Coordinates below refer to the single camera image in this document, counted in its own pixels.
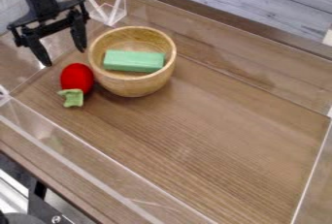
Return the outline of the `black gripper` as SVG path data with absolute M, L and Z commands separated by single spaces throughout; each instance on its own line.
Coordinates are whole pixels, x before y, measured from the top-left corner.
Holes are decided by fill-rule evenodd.
M 86 22 L 90 14 L 86 0 L 25 0 L 28 12 L 12 21 L 7 28 L 12 32 L 16 45 L 29 47 L 38 60 L 46 67 L 52 66 L 48 52 L 39 39 L 70 29 L 75 47 L 80 52 L 87 48 Z

